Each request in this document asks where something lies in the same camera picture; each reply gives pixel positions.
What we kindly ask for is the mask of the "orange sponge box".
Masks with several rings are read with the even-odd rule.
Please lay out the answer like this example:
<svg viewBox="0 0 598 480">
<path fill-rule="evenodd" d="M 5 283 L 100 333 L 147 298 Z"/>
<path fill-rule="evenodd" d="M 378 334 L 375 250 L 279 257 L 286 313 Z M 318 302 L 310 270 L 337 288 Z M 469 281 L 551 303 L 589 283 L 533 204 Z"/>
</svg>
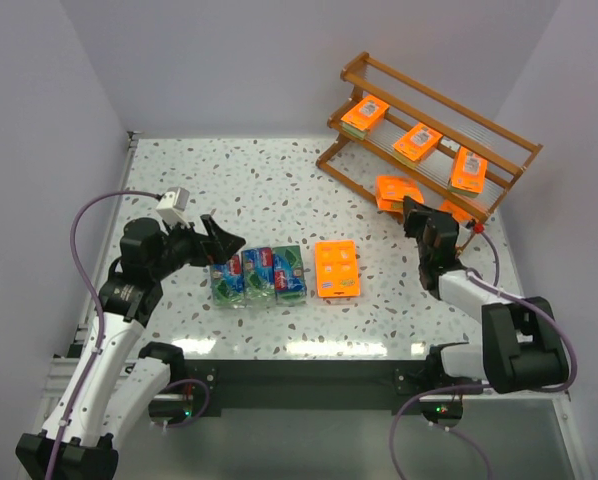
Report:
<svg viewBox="0 0 598 480">
<path fill-rule="evenodd" d="M 366 95 L 342 116 L 342 129 L 355 138 L 364 139 L 384 119 L 388 110 L 388 103 Z"/>
<path fill-rule="evenodd" d="M 461 146 L 456 152 L 448 180 L 448 189 L 458 195 L 476 198 L 485 186 L 488 161 Z"/>
<path fill-rule="evenodd" d="M 471 214 L 453 204 L 449 200 L 444 200 L 438 207 L 438 210 L 450 214 L 460 225 L 466 225 L 474 221 L 474 218 Z"/>
<path fill-rule="evenodd" d="M 416 168 L 437 148 L 442 134 L 418 123 L 393 144 L 393 156 L 401 163 Z"/>
</svg>

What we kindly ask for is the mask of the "green sponge pack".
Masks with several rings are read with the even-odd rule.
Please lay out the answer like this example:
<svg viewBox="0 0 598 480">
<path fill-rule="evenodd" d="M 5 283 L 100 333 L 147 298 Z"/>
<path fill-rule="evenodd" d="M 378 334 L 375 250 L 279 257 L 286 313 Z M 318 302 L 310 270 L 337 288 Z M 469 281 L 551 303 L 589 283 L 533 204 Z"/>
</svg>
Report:
<svg viewBox="0 0 598 480">
<path fill-rule="evenodd" d="M 288 305 L 303 304 L 307 296 L 307 285 L 300 247 L 273 247 L 272 253 L 277 301 Z"/>
</svg>

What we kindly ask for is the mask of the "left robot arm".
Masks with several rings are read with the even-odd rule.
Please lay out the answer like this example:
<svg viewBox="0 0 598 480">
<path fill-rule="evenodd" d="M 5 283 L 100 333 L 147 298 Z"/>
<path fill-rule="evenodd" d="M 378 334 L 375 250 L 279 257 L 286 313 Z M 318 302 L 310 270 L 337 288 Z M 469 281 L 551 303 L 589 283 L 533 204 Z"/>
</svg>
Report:
<svg viewBox="0 0 598 480">
<path fill-rule="evenodd" d="M 209 215 L 206 229 L 142 217 L 128 222 L 120 255 L 101 287 L 98 319 L 62 397 L 39 433 L 24 434 L 15 453 L 32 479 L 111 479 L 119 451 L 153 398 L 189 382 L 181 348 L 151 342 L 121 379 L 134 345 L 162 296 L 162 282 L 186 267 L 230 260 L 244 238 Z"/>
</svg>

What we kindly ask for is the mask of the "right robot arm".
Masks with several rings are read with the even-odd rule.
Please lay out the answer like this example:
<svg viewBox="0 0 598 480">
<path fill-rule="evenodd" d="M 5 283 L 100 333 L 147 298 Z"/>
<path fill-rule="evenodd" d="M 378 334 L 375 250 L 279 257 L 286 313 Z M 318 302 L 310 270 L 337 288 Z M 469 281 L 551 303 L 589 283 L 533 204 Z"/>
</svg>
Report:
<svg viewBox="0 0 598 480">
<path fill-rule="evenodd" d="M 568 389 L 578 363 L 550 303 L 511 294 L 465 266 L 456 248 L 460 225 L 451 214 L 406 197 L 403 216 L 405 235 L 417 244 L 423 288 L 481 327 L 478 343 L 430 348 L 425 367 L 429 381 L 439 386 L 486 383 L 499 394 Z"/>
</svg>

